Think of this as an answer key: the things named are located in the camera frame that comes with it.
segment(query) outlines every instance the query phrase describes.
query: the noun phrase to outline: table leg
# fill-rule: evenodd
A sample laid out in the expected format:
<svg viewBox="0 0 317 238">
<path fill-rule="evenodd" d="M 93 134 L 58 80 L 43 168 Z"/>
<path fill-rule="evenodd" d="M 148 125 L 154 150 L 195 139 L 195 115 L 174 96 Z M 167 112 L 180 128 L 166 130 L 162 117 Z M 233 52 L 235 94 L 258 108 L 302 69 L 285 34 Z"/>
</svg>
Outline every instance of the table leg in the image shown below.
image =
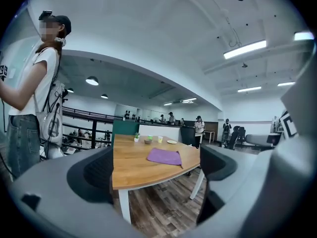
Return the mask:
<svg viewBox="0 0 317 238">
<path fill-rule="evenodd" d="M 118 192 L 122 216 L 127 222 L 131 223 L 128 191 L 127 189 L 120 189 Z"/>
<path fill-rule="evenodd" d="M 205 177 L 204 172 L 202 169 L 200 169 L 200 173 L 199 173 L 198 179 L 196 181 L 195 187 L 192 191 L 192 194 L 189 197 L 190 199 L 193 200 L 195 198 L 195 196 L 197 195 L 197 192 L 198 192 L 200 186 L 202 185 L 204 177 Z"/>
</svg>

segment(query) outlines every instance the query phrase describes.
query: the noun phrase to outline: railing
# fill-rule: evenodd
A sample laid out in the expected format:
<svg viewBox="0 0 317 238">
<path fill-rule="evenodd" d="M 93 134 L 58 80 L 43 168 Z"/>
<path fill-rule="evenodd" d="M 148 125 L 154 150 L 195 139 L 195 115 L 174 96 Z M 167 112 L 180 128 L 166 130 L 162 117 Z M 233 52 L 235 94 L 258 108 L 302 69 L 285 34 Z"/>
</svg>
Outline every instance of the railing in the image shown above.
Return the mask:
<svg viewBox="0 0 317 238">
<path fill-rule="evenodd" d="M 106 133 L 112 134 L 112 131 L 97 130 L 97 123 L 98 122 L 106 124 L 106 123 L 113 123 L 113 120 L 122 120 L 122 117 L 104 115 L 104 114 L 99 114 L 99 113 L 95 113 L 95 112 L 88 112 L 88 111 L 78 110 L 78 109 L 71 109 L 68 107 L 63 107 L 63 116 L 93 122 L 92 128 L 84 128 L 84 127 L 75 126 L 75 125 L 68 124 L 68 123 L 63 123 L 63 126 L 66 126 L 66 127 L 91 131 L 92 132 L 91 138 L 85 138 L 85 137 L 79 137 L 79 136 L 67 135 L 67 134 L 63 134 L 63 136 L 71 137 L 71 138 L 78 139 L 78 140 L 91 141 L 91 148 L 92 149 L 95 148 L 95 143 L 106 143 L 106 144 L 111 143 L 111 141 L 108 141 L 108 140 L 96 140 L 96 132 L 101 132 L 101 133 L 105 133 L 105 134 Z M 65 143 L 62 143 L 62 145 L 65 147 L 72 147 L 72 148 L 81 149 L 81 150 L 89 150 L 89 148 L 76 146 L 76 145 L 69 145 L 69 144 L 65 144 Z"/>
</svg>

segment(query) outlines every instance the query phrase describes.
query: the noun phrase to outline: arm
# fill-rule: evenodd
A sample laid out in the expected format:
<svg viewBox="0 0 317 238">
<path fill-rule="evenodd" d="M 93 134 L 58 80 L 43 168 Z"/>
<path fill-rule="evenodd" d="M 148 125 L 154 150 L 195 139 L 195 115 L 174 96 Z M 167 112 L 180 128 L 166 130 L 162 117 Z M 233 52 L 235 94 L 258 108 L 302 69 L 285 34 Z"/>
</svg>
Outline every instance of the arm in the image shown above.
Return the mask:
<svg viewBox="0 0 317 238">
<path fill-rule="evenodd" d="M 27 75 L 27 78 L 19 89 L 13 89 L 0 80 L 0 98 L 10 106 L 20 111 L 23 110 L 45 77 L 46 72 L 47 63 L 43 60 L 32 66 L 29 75 Z"/>
</svg>

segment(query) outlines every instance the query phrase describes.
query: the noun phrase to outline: hair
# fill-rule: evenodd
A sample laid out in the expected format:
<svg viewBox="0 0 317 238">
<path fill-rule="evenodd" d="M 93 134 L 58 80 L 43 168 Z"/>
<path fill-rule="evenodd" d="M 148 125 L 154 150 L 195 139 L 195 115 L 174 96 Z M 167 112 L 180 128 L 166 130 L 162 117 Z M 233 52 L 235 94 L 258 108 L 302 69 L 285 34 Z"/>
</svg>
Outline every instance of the hair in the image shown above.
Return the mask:
<svg viewBox="0 0 317 238">
<path fill-rule="evenodd" d="M 58 32 L 57 37 L 59 38 L 65 38 L 66 37 L 66 29 L 64 28 L 62 31 Z M 56 41 L 47 41 L 42 43 L 39 48 L 35 51 L 35 53 L 40 53 L 43 49 L 46 48 L 53 48 L 57 50 L 57 53 L 59 56 L 61 56 L 61 49 L 62 49 L 62 42 L 56 42 Z"/>
</svg>

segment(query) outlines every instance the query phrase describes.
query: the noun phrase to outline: black cap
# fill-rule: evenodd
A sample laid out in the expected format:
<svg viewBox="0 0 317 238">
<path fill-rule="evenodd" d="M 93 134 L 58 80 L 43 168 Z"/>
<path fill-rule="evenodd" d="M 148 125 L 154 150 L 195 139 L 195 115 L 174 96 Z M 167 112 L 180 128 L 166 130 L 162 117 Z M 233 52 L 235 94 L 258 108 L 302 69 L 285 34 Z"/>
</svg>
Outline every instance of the black cap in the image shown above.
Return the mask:
<svg viewBox="0 0 317 238">
<path fill-rule="evenodd" d="M 65 26 L 66 29 L 66 35 L 70 34 L 71 32 L 71 23 L 67 16 L 59 15 L 55 16 L 55 19 L 57 22 Z"/>
<path fill-rule="evenodd" d="M 67 16 L 59 15 L 59 16 L 48 16 L 44 18 L 46 22 L 58 22 L 65 26 L 66 35 L 70 34 L 71 32 L 71 23 Z"/>
</svg>

